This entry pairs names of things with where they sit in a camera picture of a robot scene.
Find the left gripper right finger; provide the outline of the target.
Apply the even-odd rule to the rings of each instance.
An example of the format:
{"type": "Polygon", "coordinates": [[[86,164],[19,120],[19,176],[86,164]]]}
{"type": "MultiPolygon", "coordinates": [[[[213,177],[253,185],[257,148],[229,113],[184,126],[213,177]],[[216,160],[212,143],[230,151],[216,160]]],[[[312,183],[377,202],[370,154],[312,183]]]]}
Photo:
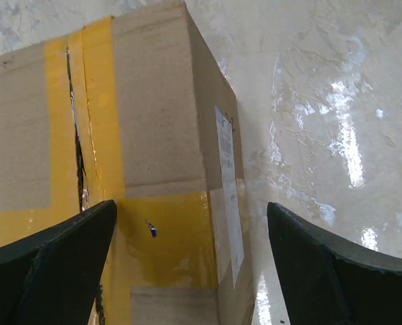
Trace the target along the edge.
{"type": "Polygon", "coordinates": [[[291,324],[402,324],[402,259],[267,205],[269,241],[291,324]]]}

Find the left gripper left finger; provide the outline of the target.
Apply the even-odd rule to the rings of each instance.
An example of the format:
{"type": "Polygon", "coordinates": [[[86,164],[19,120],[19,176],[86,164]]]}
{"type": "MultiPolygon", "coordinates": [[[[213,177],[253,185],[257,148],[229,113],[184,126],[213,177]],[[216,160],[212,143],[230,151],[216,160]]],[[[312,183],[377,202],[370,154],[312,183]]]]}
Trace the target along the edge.
{"type": "Polygon", "coordinates": [[[0,324],[87,324],[116,217],[103,201],[0,247],[0,324]]]}

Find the taped cardboard express box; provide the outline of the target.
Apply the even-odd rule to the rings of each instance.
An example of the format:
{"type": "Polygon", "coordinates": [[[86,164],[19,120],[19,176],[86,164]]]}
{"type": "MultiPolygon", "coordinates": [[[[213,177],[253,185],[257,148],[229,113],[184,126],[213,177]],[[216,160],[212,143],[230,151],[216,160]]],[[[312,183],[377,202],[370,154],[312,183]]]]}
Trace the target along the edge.
{"type": "Polygon", "coordinates": [[[0,247],[107,200],[87,324],[250,324],[238,105],[183,1],[0,55],[0,247]]]}

